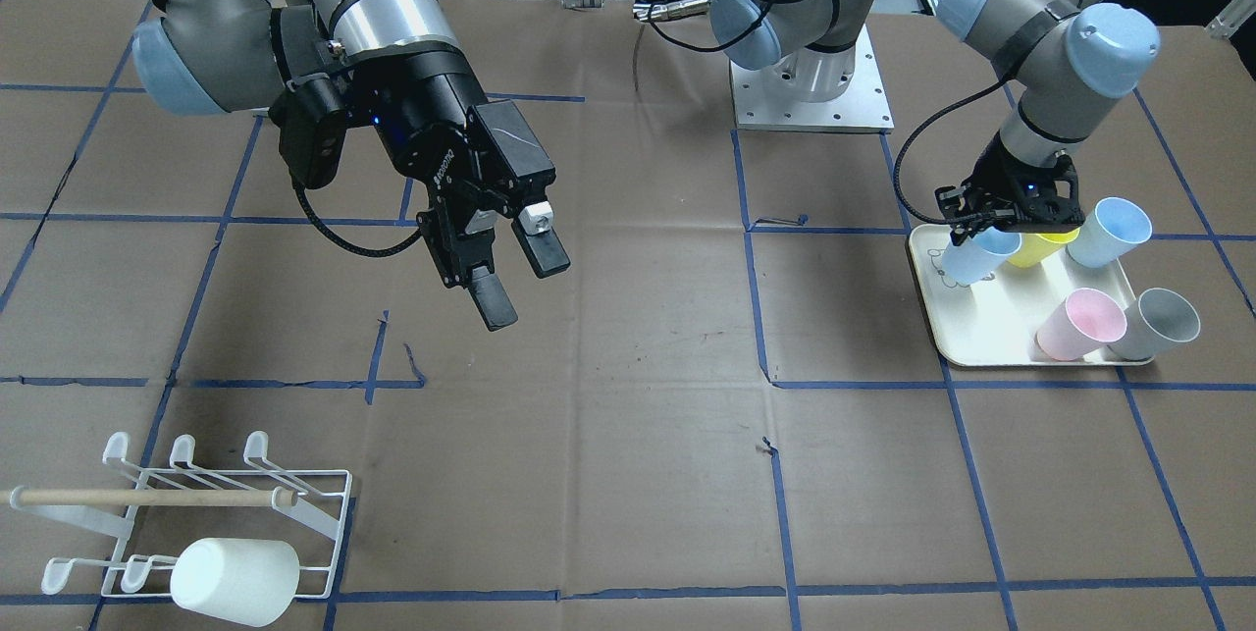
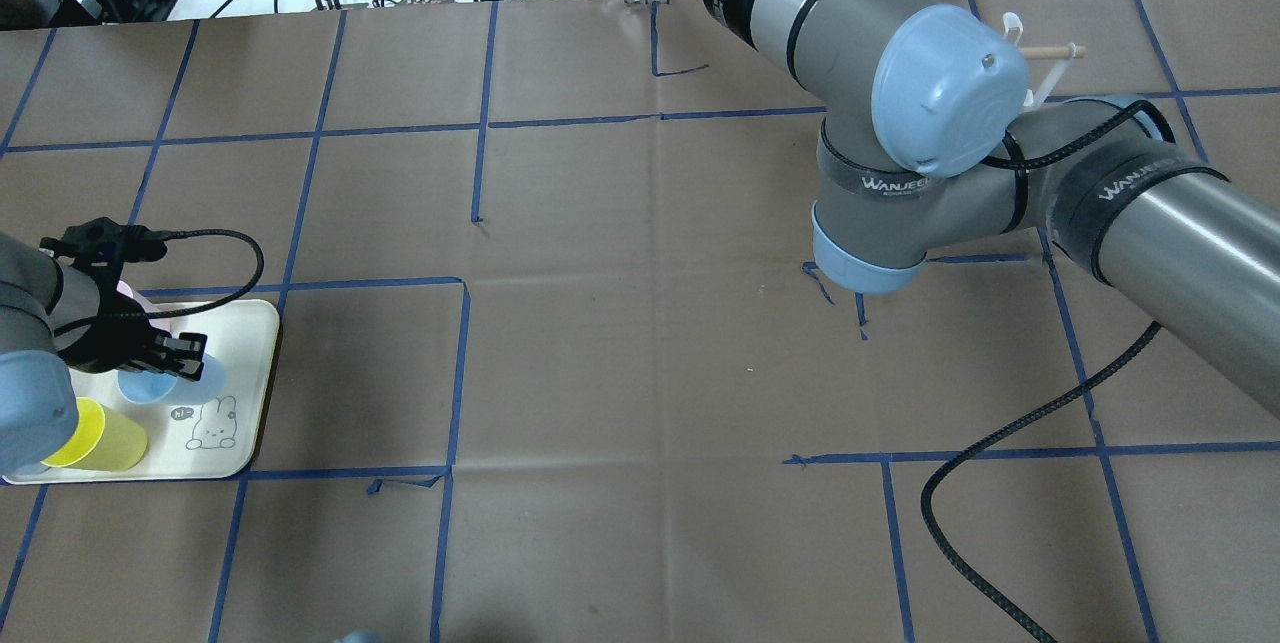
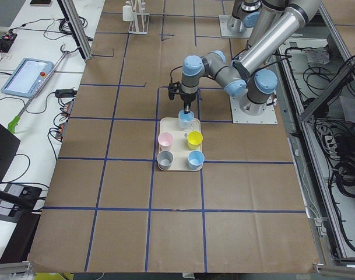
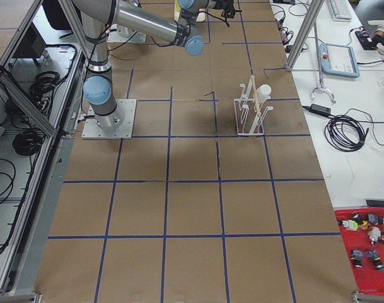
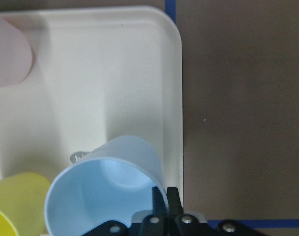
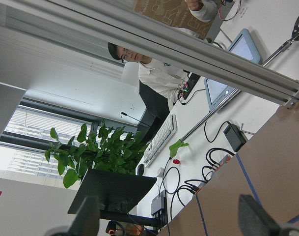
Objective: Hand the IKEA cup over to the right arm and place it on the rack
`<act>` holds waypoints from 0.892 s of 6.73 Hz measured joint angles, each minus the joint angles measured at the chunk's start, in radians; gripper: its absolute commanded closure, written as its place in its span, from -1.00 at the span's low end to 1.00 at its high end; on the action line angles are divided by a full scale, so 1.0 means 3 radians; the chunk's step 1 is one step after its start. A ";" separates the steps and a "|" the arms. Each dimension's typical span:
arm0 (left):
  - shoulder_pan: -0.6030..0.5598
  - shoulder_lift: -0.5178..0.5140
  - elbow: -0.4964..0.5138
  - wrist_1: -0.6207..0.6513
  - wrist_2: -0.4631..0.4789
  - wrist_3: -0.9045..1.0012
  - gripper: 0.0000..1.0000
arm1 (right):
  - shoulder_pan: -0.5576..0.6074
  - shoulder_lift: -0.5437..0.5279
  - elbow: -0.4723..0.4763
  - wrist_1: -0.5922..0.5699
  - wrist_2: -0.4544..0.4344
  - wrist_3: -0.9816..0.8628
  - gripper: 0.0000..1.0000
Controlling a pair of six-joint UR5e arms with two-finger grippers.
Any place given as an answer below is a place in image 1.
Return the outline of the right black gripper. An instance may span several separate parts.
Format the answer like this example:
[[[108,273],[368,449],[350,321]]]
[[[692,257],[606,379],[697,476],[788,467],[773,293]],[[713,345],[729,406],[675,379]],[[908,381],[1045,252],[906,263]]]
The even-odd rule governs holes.
[[[519,316],[494,272],[494,222],[512,230],[538,279],[571,264],[553,228],[546,150],[512,101],[490,101],[465,54],[422,41],[398,55],[348,67],[348,99],[372,122],[392,165],[425,184],[423,240],[448,287],[467,287],[489,331]]]

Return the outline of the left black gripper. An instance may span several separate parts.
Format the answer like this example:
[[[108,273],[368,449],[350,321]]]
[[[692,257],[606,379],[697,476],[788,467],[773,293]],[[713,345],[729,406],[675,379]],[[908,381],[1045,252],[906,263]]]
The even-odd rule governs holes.
[[[995,228],[1000,233],[1063,234],[1084,224],[1073,157],[1056,152],[1045,167],[1022,163],[995,137],[972,175],[936,189],[952,243]]]

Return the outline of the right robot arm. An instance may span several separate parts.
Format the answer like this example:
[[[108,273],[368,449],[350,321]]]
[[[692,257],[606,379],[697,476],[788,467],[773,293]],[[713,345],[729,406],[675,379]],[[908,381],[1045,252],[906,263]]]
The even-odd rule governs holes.
[[[337,246],[306,192],[332,184],[349,129],[381,136],[392,166],[425,184],[414,238],[446,287],[470,292],[489,331],[517,316],[494,264],[507,217],[531,269],[568,269],[553,229],[555,170],[519,108],[480,85],[440,0],[152,0],[131,38],[144,91],[175,114],[268,112],[296,202]]]

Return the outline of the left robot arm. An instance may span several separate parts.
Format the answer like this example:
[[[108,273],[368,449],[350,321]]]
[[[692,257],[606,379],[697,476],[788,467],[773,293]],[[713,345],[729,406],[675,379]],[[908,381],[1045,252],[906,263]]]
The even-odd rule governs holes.
[[[858,48],[874,0],[712,0],[710,28],[754,123],[816,118],[870,62]],[[939,0],[936,18],[1022,96],[968,178],[936,191],[937,222],[960,245],[1001,233],[1080,226],[1073,153],[1135,89],[1159,50],[1144,15],[1109,0]]]

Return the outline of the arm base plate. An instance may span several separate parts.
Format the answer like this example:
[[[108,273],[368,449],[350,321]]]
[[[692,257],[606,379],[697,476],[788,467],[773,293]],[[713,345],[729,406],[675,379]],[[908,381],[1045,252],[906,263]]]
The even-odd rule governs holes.
[[[803,49],[776,65],[728,65],[737,129],[880,133],[894,129],[870,36],[838,54]]]

